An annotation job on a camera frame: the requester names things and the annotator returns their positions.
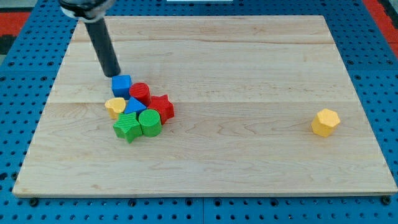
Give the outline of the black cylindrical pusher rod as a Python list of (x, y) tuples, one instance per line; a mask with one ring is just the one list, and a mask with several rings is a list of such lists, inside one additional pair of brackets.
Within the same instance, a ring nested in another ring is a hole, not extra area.
[(86, 23), (85, 27), (104, 75), (106, 77), (119, 75), (121, 69), (104, 18)]

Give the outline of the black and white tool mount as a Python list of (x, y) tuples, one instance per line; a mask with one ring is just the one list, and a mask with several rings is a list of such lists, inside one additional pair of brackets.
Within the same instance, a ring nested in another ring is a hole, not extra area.
[(68, 17), (94, 23), (102, 19), (116, 0), (58, 0), (61, 11)]

